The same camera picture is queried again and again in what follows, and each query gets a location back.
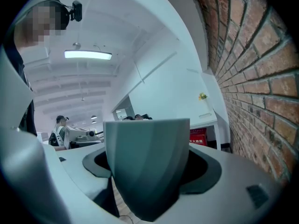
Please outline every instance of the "fluorescent light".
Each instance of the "fluorescent light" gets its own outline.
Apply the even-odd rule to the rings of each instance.
[[[94,58],[110,60],[111,53],[102,51],[90,51],[90,50],[66,50],[64,51],[65,58]]]

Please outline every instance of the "white ceiling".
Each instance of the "white ceiling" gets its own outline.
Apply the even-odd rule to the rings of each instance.
[[[72,1],[61,0],[66,5]],[[70,123],[88,128],[94,126],[92,115],[102,121],[101,107],[119,66],[164,26],[132,0],[90,0],[87,8],[88,0],[79,1],[83,11],[87,9],[81,22],[70,21],[65,32],[26,49],[22,57],[35,93],[35,109],[53,123],[57,115],[64,115]],[[74,49],[77,41],[81,49],[112,53],[112,59],[65,59],[64,51]]]

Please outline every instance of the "yellow object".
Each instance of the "yellow object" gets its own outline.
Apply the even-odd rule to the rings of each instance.
[[[206,94],[204,93],[199,94],[199,100],[206,99],[206,98],[207,98]]]

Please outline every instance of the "red sign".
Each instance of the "red sign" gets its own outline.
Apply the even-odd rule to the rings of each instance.
[[[207,146],[206,143],[206,128],[192,129],[190,130],[189,143],[200,144]]]

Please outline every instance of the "brick wall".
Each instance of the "brick wall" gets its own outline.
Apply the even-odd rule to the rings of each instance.
[[[231,147],[285,184],[298,158],[299,56],[266,0],[198,0]]]

